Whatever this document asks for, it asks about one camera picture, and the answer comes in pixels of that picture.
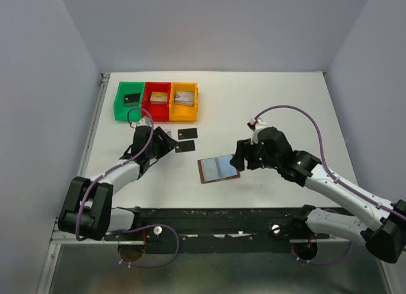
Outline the silver VIP card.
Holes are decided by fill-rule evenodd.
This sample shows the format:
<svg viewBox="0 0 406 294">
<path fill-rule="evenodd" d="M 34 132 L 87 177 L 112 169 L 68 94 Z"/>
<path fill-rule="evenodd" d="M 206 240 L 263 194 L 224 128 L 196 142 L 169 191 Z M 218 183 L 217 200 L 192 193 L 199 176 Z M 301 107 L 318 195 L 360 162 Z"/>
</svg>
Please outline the silver VIP card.
<svg viewBox="0 0 406 294">
<path fill-rule="evenodd" d="M 169 129 L 169 128 L 163 128 L 162 130 L 163 130 L 163 132 L 164 132 L 165 134 L 167 134 L 169 137 L 172 137 L 172 131 L 171 131 L 171 129 Z"/>
</svg>

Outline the black VIP card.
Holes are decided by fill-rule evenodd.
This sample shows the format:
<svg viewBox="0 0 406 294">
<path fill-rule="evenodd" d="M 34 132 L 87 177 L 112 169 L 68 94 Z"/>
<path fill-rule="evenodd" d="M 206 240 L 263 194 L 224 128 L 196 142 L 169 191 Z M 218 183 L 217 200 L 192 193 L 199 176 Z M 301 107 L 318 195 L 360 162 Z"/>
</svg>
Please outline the black VIP card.
<svg viewBox="0 0 406 294">
<path fill-rule="evenodd" d="M 178 140 L 191 140 L 198 138 L 197 128 L 183 128 L 178 130 Z"/>
<path fill-rule="evenodd" d="M 181 140 L 176 144 L 175 153 L 193 152 L 195 151 L 194 140 Z"/>
</svg>

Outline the brown leather card holder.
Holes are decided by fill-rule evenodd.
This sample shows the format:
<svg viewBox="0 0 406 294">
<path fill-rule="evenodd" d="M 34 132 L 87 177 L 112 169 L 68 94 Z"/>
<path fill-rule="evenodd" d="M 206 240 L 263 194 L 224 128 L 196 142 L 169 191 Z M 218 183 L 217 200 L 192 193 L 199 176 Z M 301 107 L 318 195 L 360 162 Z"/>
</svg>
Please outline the brown leather card holder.
<svg viewBox="0 0 406 294">
<path fill-rule="evenodd" d="M 219 157 L 200 159 L 197 161 L 200 182 L 208 184 L 239 178 L 239 171 L 230 164 L 232 154 Z"/>
</svg>

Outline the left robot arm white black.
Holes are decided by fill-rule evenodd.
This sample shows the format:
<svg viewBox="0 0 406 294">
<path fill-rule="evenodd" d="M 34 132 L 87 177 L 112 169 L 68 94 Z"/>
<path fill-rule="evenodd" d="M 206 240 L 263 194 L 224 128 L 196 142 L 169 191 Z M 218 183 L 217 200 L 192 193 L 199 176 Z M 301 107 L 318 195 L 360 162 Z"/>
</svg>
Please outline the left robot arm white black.
<svg viewBox="0 0 406 294">
<path fill-rule="evenodd" d="M 177 146 L 177 141 L 161 127 L 140 125 L 134 129 L 133 142 L 117 164 L 91 178 L 72 179 L 58 217 L 58 229 L 85 239 L 101 240 L 108 232 L 119 232 L 125 239 L 140 235 L 138 212 L 114 208 L 112 199 L 122 188 L 139 180 L 159 159 Z"/>
</svg>

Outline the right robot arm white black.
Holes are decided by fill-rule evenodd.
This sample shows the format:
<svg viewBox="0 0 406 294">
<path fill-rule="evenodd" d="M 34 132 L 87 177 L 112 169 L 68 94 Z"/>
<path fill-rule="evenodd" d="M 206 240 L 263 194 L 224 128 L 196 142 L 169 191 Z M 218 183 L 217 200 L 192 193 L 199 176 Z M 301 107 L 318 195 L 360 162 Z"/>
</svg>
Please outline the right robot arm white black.
<svg viewBox="0 0 406 294">
<path fill-rule="evenodd" d="M 292 149 L 274 127 L 237 141 L 230 165 L 238 171 L 274 169 L 284 180 L 313 190 L 349 212 L 343 215 L 305 205 L 292 220 L 297 237 L 328 234 L 347 239 L 389 264 L 396 263 L 405 249 L 405 201 L 393 203 L 361 189 L 325 167 L 318 157 Z"/>
</svg>

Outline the tan card stack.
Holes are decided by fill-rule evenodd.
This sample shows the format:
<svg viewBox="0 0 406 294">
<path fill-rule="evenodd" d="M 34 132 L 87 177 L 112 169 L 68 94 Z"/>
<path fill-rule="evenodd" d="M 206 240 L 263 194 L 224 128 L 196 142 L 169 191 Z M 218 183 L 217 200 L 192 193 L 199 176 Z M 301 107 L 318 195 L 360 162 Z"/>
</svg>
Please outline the tan card stack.
<svg viewBox="0 0 406 294">
<path fill-rule="evenodd" d="M 164 105 L 167 103 L 167 93 L 153 91 L 150 96 L 150 103 L 155 105 Z"/>
</svg>

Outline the silver card stack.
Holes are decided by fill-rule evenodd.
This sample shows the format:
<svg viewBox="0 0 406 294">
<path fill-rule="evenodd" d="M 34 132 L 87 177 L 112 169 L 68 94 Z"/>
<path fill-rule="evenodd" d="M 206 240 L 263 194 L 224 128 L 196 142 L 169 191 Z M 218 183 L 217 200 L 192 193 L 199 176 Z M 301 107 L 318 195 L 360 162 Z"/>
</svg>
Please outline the silver card stack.
<svg viewBox="0 0 406 294">
<path fill-rule="evenodd" d="M 193 106 L 194 105 L 194 92 L 177 91 L 174 96 L 174 102 L 178 105 Z"/>
</svg>

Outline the red plastic bin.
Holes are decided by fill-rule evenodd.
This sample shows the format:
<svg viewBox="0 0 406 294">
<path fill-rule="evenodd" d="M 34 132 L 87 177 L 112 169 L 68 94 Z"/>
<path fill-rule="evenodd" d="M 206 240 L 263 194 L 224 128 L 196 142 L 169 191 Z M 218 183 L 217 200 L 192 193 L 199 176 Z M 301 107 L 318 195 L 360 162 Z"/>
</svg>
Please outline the red plastic bin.
<svg viewBox="0 0 406 294">
<path fill-rule="evenodd" d="M 170 94 L 170 82 L 148 81 L 145 83 L 141 106 L 151 114 L 155 122 L 169 121 Z"/>
</svg>

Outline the green plastic bin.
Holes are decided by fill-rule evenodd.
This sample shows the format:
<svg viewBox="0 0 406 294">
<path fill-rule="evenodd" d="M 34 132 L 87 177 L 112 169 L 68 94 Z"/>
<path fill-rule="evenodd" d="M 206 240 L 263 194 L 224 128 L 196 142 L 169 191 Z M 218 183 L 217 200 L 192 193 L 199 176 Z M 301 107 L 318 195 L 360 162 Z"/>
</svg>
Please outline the green plastic bin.
<svg viewBox="0 0 406 294">
<path fill-rule="evenodd" d="M 145 82 L 121 81 L 114 100 L 114 117 L 116 121 L 126 122 L 127 113 L 134 107 L 140 107 L 143 99 Z"/>
</svg>

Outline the orange plastic bin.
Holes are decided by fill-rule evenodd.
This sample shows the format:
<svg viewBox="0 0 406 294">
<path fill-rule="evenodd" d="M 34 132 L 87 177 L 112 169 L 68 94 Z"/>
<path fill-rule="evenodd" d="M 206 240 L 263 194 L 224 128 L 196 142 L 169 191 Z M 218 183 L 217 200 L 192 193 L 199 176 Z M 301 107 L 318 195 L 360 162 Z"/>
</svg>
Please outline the orange plastic bin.
<svg viewBox="0 0 406 294">
<path fill-rule="evenodd" d="M 169 120 L 178 123 L 193 123 L 198 115 L 198 84 L 172 82 L 169 98 Z"/>
</svg>

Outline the right white knob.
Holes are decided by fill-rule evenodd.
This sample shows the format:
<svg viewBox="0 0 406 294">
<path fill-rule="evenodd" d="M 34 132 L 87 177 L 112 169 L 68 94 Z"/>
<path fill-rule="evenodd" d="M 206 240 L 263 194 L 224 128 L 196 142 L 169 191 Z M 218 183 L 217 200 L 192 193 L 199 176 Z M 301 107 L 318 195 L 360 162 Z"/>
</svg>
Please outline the right white knob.
<svg viewBox="0 0 406 294">
<path fill-rule="evenodd" d="M 274 234 L 278 234 L 280 232 L 280 226 L 277 224 L 272 225 L 271 230 Z"/>
</svg>

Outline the white knob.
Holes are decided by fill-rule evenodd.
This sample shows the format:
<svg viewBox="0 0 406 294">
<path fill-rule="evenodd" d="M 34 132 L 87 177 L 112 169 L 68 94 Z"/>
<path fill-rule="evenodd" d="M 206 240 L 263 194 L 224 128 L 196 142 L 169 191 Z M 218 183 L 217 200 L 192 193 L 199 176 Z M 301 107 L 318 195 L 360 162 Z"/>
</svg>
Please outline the white knob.
<svg viewBox="0 0 406 294">
<path fill-rule="evenodd" d="M 271 230 L 274 234 L 278 234 L 280 232 L 280 226 L 277 224 L 272 225 Z"/>
<path fill-rule="evenodd" d="M 161 226 L 155 226 L 154 229 L 153 229 L 153 233 L 156 236 L 159 236 L 162 233 L 162 227 Z"/>
</svg>

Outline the left white knob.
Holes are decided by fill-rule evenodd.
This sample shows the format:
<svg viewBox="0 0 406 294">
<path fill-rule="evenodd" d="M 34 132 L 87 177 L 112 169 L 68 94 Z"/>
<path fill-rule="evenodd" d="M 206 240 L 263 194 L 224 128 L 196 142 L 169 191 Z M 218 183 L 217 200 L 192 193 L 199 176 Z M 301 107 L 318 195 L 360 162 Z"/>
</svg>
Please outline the left white knob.
<svg viewBox="0 0 406 294">
<path fill-rule="evenodd" d="M 155 226 L 154 229 L 153 229 L 153 233 L 156 236 L 159 236 L 162 233 L 162 227 L 161 226 Z"/>
</svg>

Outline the aluminium frame rail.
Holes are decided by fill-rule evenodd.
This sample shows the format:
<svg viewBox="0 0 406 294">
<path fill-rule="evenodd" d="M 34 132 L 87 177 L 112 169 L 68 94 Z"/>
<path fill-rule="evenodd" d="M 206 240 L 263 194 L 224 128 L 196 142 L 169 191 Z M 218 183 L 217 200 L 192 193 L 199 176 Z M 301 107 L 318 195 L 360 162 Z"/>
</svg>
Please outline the aluminium frame rail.
<svg viewBox="0 0 406 294">
<path fill-rule="evenodd" d="M 88 135 L 86 138 L 86 143 L 83 148 L 81 162 L 79 164 L 78 174 L 83 175 L 87 170 L 88 161 L 90 157 L 90 152 L 93 147 L 93 141 L 95 138 L 95 130 L 98 126 L 98 120 L 100 118 L 100 113 L 102 110 L 105 94 L 107 92 L 108 82 L 110 80 L 111 73 L 101 73 L 101 82 L 100 88 L 98 91 L 98 96 L 96 99 L 95 109 L 93 111 L 93 116 L 91 119 L 91 123 L 88 130 Z M 58 232 L 57 227 L 58 217 L 55 219 L 55 223 L 53 226 L 53 230 L 51 231 L 51 239 L 49 240 L 48 252 L 46 255 L 45 263 L 43 266 L 43 270 L 41 272 L 41 277 L 39 280 L 39 284 L 36 290 L 36 293 L 49 293 L 51 289 L 51 284 L 53 280 L 53 276 L 55 273 L 58 256 L 60 253 L 61 243 L 55 241 L 53 239 L 54 233 Z"/>
</svg>

